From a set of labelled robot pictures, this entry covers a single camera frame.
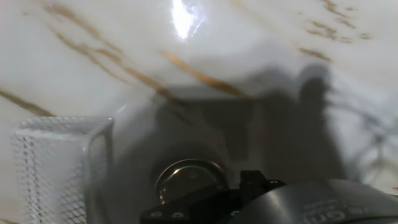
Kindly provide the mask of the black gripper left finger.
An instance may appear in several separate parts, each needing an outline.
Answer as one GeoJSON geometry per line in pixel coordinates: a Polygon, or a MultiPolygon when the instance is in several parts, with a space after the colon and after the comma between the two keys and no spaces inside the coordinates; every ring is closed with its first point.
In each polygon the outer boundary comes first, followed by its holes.
{"type": "Polygon", "coordinates": [[[242,209],[238,189],[207,186],[141,213],[140,224],[227,223],[242,209]]]}

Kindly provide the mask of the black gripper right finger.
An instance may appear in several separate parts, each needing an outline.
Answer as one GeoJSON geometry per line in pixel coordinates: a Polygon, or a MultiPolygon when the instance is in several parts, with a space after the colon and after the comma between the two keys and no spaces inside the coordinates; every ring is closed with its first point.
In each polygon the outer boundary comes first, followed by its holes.
{"type": "Polygon", "coordinates": [[[265,178],[259,170],[242,170],[239,183],[242,205],[246,206],[261,195],[284,185],[281,180],[265,178]]]}

